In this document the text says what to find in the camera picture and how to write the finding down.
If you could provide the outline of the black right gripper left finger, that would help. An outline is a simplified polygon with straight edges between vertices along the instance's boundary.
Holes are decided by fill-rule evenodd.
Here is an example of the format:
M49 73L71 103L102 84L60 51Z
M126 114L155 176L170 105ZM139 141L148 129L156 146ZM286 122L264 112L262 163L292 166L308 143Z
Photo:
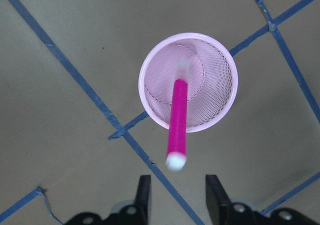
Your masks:
M141 175L136 190L134 204L143 211L144 224L149 224L151 204L151 175Z

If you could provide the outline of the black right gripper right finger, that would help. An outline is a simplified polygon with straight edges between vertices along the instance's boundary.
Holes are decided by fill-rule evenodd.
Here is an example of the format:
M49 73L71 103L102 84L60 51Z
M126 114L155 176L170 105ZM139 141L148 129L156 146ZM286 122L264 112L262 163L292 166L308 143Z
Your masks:
M213 225L224 225L231 200L217 175L205 176L205 202Z

